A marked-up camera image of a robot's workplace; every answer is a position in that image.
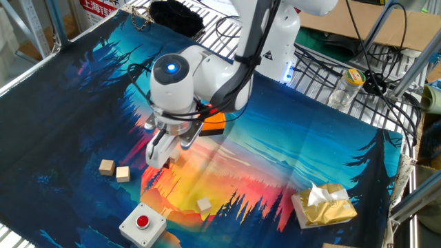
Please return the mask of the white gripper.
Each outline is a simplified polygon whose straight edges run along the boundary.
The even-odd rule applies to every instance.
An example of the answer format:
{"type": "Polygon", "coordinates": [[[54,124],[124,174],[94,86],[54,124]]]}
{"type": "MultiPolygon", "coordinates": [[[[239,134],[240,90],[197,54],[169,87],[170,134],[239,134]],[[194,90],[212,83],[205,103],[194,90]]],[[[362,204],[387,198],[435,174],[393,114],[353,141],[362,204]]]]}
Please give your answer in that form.
{"type": "Polygon", "coordinates": [[[155,169],[164,167],[170,168],[170,155],[175,150],[179,142],[179,137],[164,134],[160,139],[158,132],[153,139],[147,144],[145,160],[147,165],[155,169]]]}

